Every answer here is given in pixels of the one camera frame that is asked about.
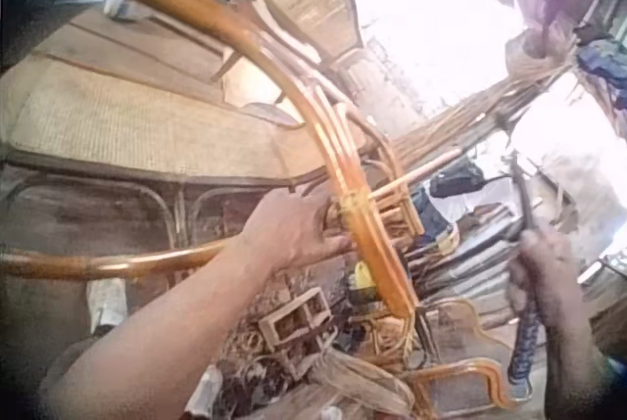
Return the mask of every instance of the human hand holding rattan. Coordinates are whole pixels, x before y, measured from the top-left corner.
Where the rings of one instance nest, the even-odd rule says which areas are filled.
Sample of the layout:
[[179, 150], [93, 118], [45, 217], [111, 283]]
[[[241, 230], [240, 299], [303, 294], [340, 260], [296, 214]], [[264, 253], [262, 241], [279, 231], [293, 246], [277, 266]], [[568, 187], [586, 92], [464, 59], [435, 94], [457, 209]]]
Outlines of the human hand holding rattan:
[[353, 245], [350, 237], [328, 237], [323, 232], [330, 203], [326, 194], [301, 197], [285, 189], [273, 190], [249, 217], [238, 244], [248, 247], [275, 271], [343, 254]]

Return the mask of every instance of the hand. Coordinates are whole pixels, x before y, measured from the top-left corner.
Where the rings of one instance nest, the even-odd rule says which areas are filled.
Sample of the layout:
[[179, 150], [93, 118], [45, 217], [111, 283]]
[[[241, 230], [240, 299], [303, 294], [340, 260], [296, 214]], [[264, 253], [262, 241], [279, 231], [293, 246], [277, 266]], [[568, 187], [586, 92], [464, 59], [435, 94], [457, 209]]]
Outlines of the hand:
[[239, 238], [255, 255], [267, 258], [275, 271], [318, 263], [353, 246], [347, 235], [323, 235], [329, 206], [328, 195], [303, 198], [273, 190], [257, 205]]
[[587, 321], [583, 293], [577, 283], [577, 265], [570, 242], [550, 226], [524, 231], [520, 253], [509, 265], [509, 300], [521, 312], [530, 297], [536, 298], [547, 328], [567, 328]]

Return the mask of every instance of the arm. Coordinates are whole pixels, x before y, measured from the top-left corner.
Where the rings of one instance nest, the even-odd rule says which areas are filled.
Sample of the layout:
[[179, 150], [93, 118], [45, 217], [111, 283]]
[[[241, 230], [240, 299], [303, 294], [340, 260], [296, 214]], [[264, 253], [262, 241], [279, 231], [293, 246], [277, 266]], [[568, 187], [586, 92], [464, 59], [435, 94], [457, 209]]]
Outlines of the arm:
[[548, 418], [598, 418], [614, 376], [595, 345], [567, 238], [550, 227], [525, 231], [510, 282], [514, 310], [522, 310], [528, 295], [535, 295], [547, 329]]
[[328, 198], [264, 197], [209, 264], [143, 307], [72, 365], [48, 396], [56, 418], [178, 418], [228, 330], [276, 271], [346, 252], [324, 238]]

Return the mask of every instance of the wooden plank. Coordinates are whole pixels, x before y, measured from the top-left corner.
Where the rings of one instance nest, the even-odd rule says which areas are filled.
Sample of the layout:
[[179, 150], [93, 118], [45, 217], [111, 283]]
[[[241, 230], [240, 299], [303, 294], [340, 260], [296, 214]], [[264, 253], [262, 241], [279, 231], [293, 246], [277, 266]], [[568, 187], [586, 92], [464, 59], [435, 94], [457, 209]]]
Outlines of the wooden plank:
[[93, 9], [73, 19], [71, 24], [188, 73], [201, 82], [212, 82], [212, 75], [222, 64], [221, 55], [203, 49], [150, 20], [119, 23]]
[[37, 46], [35, 52], [209, 102], [222, 99], [219, 86], [201, 82], [180, 70], [76, 26], [65, 25], [57, 30]]
[[205, 50], [211, 51], [216, 56], [222, 58], [222, 53], [226, 49], [226, 45], [212, 36], [206, 33], [198, 31], [196, 28], [178, 21], [161, 12], [155, 12], [150, 17], [151, 22], [156, 23], [164, 27], [167, 31], [171, 31], [178, 36], [188, 39], [190, 42], [195, 43]]

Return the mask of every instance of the fingers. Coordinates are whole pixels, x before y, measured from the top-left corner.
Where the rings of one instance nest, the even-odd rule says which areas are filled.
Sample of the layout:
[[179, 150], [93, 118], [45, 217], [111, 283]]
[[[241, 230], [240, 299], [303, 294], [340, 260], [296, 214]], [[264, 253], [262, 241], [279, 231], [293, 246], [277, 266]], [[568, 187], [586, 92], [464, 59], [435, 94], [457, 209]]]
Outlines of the fingers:
[[509, 281], [511, 281], [511, 283], [523, 290], [528, 290], [529, 288], [531, 288], [529, 274], [521, 261], [519, 261], [518, 259], [510, 261], [508, 268]]
[[318, 247], [320, 259], [345, 254], [353, 248], [353, 240], [347, 235], [327, 237]]
[[324, 218], [326, 210], [331, 204], [331, 195], [325, 192], [316, 193], [303, 198], [314, 210], [316, 216]]
[[509, 299], [511, 308], [516, 314], [522, 312], [527, 306], [527, 292], [516, 285], [507, 286], [507, 298]]
[[537, 231], [523, 231], [520, 235], [520, 262], [536, 279], [555, 265], [555, 252]]
[[546, 223], [539, 225], [538, 228], [539, 232], [542, 234], [542, 237], [554, 250], [556, 258], [559, 258], [563, 261], [570, 261], [572, 259], [570, 241], [566, 236], [564, 236], [560, 232], [557, 232], [553, 227], [549, 226], [549, 224]]

